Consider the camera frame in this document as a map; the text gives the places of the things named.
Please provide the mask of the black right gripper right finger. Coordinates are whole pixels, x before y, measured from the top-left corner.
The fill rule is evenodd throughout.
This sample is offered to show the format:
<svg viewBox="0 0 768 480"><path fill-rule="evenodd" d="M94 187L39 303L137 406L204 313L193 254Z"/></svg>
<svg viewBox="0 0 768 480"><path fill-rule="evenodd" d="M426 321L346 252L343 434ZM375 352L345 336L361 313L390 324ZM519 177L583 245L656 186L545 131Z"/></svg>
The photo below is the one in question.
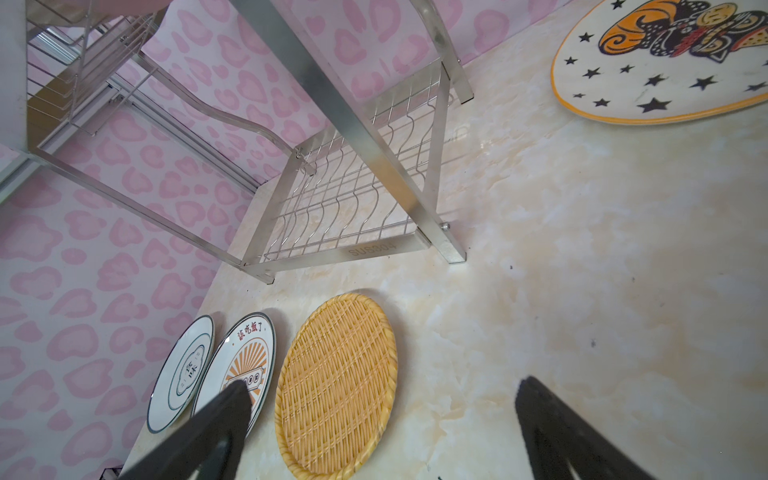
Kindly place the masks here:
<svg viewBox="0 0 768 480"><path fill-rule="evenodd" d="M515 409L535 479L649 479L651 476L533 376Z"/></svg>

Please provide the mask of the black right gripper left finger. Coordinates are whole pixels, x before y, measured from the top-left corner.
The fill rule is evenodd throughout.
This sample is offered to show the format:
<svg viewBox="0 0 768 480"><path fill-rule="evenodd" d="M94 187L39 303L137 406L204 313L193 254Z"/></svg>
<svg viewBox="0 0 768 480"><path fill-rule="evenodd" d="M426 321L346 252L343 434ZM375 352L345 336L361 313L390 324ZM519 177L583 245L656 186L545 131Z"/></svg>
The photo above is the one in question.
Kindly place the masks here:
<svg viewBox="0 0 768 480"><path fill-rule="evenodd" d="M244 449L251 403L237 380L130 469L122 479L233 479Z"/></svg>

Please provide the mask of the white star cartoon plate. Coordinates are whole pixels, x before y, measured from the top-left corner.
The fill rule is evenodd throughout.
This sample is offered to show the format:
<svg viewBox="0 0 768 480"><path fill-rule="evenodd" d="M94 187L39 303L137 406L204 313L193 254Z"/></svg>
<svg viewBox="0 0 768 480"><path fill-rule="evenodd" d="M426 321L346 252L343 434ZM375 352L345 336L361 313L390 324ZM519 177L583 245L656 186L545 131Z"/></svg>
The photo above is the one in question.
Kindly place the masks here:
<svg viewBox="0 0 768 480"><path fill-rule="evenodd" d="M602 1L550 70L569 111L617 125L697 120L767 99L764 1Z"/></svg>

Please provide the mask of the pink plate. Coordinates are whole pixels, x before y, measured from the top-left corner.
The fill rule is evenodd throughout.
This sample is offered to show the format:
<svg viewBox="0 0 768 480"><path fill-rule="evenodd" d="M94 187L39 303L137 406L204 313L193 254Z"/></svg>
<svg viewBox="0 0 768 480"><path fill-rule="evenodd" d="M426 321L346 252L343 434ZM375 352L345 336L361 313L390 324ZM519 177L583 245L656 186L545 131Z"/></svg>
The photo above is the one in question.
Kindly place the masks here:
<svg viewBox="0 0 768 480"><path fill-rule="evenodd" d="M143 16L165 9L172 0L64 0L64 3L99 15Z"/></svg>

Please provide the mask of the stainless steel dish rack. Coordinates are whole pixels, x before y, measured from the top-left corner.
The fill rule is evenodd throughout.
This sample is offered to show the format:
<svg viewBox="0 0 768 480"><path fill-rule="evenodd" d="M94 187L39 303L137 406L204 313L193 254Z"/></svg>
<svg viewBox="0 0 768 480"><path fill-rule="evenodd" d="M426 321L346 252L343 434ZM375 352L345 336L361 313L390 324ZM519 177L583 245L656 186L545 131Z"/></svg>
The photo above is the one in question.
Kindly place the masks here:
<svg viewBox="0 0 768 480"><path fill-rule="evenodd" d="M353 99L288 6L238 1L235 9L320 109L328 120L325 129L293 146L259 123L202 101L143 52L153 17L122 19L97 41L85 41L80 52L132 60L200 113L255 133L285 154L286 165L243 255L228 253L37 146L18 152L2 171L2 198L47 168L266 284L282 271L429 248L451 264L464 262L466 252L437 214L437 203L449 100L467 102L473 91L436 5L414 3L437 59L366 103Z"/></svg>

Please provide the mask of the white plate black rim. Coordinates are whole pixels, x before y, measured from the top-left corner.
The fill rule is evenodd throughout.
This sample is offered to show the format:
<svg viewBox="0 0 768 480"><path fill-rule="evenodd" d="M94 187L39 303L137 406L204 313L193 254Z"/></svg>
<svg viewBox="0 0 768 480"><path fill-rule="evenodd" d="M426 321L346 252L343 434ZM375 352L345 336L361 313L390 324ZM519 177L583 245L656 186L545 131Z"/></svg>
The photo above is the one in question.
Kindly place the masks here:
<svg viewBox="0 0 768 480"><path fill-rule="evenodd" d="M197 318L174 344L155 382L147 411L147 428L157 434L183 413L194 398L212 355L214 321Z"/></svg>

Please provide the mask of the white plate orange sunburst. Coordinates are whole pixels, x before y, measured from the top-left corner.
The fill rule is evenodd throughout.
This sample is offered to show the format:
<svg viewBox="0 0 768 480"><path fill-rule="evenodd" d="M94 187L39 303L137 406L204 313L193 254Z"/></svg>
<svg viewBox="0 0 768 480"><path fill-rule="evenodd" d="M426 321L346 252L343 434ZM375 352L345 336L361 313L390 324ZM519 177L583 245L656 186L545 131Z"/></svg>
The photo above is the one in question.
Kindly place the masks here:
<svg viewBox="0 0 768 480"><path fill-rule="evenodd" d="M276 333L263 312L247 314L234 324L217 346L205 369L192 414L197 414L221 391L242 381L251 403L247 434L253 429L265 404L274 373Z"/></svg>

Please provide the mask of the orange woven pattern plate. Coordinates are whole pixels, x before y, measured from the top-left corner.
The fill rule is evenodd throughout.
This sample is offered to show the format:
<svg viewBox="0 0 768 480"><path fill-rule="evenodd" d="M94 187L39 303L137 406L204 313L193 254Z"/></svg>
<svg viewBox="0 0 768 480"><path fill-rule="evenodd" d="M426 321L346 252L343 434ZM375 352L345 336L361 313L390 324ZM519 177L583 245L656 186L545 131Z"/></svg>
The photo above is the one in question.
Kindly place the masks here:
<svg viewBox="0 0 768 480"><path fill-rule="evenodd" d="M392 413L394 332L371 298L346 293L319 306L284 359L274 425L297 479L349 479L371 457Z"/></svg>

